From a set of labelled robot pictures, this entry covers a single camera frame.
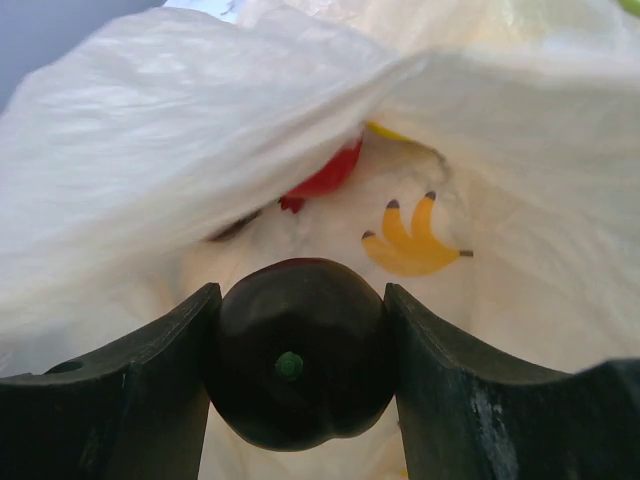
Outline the dark fake plum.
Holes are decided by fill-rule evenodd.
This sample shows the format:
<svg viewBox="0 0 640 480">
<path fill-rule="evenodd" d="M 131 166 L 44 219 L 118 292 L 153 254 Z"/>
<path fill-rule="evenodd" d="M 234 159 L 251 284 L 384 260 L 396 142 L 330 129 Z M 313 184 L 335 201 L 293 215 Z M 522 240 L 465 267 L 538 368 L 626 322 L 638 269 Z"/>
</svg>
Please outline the dark fake plum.
<svg viewBox="0 0 640 480">
<path fill-rule="evenodd" d="M 284 260 L 226 293 L 205 335 L 202 374 L 222 419 L 254 446 L 297 452 L 353 438 L 394 396 L 393 323 L 348 267 Z"/>
</svg>

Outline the red fake pomegranate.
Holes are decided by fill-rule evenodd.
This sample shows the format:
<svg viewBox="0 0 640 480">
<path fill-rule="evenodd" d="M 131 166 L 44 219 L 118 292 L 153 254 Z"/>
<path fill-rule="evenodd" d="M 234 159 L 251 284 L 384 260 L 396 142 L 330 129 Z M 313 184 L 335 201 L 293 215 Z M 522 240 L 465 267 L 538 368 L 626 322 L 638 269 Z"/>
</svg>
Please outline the red fake pomegranate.
<svg viewBox="0 0 640 480">
<path fill-rule="evenodd" d="M 360 135 L 345 144 L 321 170 L 282 196 L 278 201 L 280 208 L 296 214 L 308 199 L 329 195 L 340 188 L 359 161 L 362 143 Z"/>
</svg>

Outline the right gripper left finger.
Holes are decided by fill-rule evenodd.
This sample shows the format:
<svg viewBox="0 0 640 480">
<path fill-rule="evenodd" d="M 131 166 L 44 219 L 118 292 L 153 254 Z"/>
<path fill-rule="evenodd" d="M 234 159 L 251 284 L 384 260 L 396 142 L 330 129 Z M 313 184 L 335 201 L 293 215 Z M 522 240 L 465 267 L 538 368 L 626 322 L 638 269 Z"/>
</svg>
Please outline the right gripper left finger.
<svg viewBox="0 0 640 480">
<path fill-rule="evenodd" d="M 197 478 L 210 404 L 199 361 L 220 301 L 209 283 L 97 350 L 2 379 L 2 478 Z"/>
</svg>

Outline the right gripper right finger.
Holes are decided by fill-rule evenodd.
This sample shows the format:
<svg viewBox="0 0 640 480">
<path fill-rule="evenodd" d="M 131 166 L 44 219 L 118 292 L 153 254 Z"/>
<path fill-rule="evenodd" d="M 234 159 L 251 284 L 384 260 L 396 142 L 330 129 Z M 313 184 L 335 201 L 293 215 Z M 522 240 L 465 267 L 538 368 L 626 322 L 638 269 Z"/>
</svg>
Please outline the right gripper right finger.
<svg viewBox="0 0 640 480">
<path fill-rule="evenodd" d="M 635 479 L 639 363 L 575 374 L 502 352 L 390 284 L 412 479 Z"/>
</svg>

